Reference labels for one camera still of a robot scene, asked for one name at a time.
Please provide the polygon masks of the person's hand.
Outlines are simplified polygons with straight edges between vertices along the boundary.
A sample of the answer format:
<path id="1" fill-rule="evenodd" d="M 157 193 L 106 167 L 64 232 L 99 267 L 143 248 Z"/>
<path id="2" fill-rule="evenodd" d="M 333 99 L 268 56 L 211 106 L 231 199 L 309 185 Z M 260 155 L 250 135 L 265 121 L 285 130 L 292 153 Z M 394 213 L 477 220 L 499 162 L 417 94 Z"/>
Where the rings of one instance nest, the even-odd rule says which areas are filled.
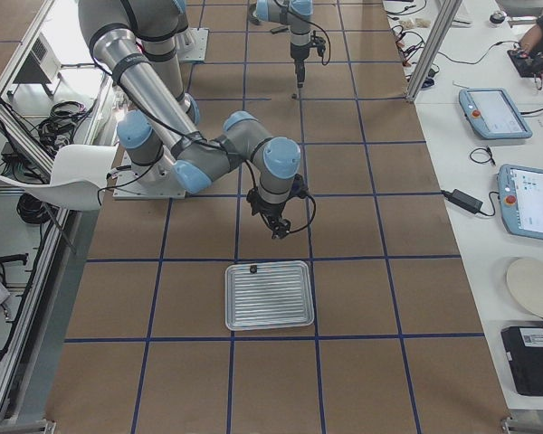
<path id="1" fill-rule="evenodd" d="M 535 43 L 533 43 L 533 42 L 520 41 L 519 42 L 519 50 L 521 52 L 530 53 L 531 50 L 533 49 L 534 45 L 535 45 Z"/>

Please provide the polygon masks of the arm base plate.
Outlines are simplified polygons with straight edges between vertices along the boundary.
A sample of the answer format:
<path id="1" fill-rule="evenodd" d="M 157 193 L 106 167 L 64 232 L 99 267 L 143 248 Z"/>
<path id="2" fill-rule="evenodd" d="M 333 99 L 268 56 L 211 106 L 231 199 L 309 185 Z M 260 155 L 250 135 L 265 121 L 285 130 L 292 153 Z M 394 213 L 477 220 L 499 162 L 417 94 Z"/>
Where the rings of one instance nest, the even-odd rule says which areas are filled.
<path id="1" fill-rule="evenodd" d="M 205 61 L 209 30 L 188 27 L 176 35 L 176 52 L 182 63 L 203 63 Z"/>
<path id="2" fill-rule="evenodd" d="M 167 148 L 163 147 L 164 154 L 155 163 L 149 172 L 146 167 L 133 165 L 127 152 L 122 157 L 122 165 L 130 165 L 129 170 L 118 172 L 116 185 L 113 190 L 115 200 L 160 200 L 160 199 L 184 199 L 185 189 L 173 175 L 172 167 L 175 159 Z"/>

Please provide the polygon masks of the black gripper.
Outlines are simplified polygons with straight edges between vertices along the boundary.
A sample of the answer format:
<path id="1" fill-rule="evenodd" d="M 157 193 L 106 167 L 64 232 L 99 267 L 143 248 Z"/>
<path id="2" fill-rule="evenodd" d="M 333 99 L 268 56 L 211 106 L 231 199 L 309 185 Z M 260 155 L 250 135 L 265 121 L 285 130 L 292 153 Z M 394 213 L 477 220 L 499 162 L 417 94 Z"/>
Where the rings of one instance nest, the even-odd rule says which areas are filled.
<path id="1" fill-rule="evenodd" d="M 305 61 L 310 56 L 310 51 L 316 49 L 318 56 L 322 58 L 325 53 L 324 43 L 309 43 L 307 45 L 291 45 L 291 58 L 294 61 L 297 88 L 303 88 L 305 83 Z"/>
<path id="2" fill-rule="evenodd" d="M 259 214 L 265 226 L 271 230 L 273 240 L 284 239 L 291 232 L 291 222 L 282 217 L 285 208 L 283 203 L 268 203 L 263 200 L 257 189 L 252 189 L 246 196 L 247 202 L 251 205 L 252 215 Z"/>

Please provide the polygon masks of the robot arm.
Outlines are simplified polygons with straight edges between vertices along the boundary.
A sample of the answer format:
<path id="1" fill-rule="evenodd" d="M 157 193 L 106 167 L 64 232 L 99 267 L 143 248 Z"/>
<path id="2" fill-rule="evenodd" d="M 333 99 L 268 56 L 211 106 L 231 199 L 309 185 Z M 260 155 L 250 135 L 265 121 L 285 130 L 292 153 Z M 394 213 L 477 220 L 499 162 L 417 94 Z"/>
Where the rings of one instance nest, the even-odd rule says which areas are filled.
<path id="1" fill-rule="evenodd" d="M 218 138 L 204 138 L 177 58 L 176 38 L 188 25 L 185 2 L 80 1 L 78 15 L 91 58 L 136 106 L 119 123 L 132 164 L 159 165 L 186 192 L 199 193 L 251 162 L 260 172 L 247 195 L 252 213 L 262 217 L 273 238 L 291 234 L 291 222 L 282 216 L 285 204 L 308 194 L 298 174 L 300 147 L 273 136 L 245 111 L 233 113 Z"/>
<path id="2" fill-rule="evenodd" d="M 267 1 L 257 0 L 248 5 L 247 19 L 253 24 L 261 22 L 280 24 L 290 32 L 290 51 L 294 62 L 297 88 L 304 86 L 306 79 L 305 61 L 310 51 L 315 49 L 324 61 L 328 36 L 322 37 L 312 29 L 322 29 L 312 22 L 313 2 L 302 1 Z"/>

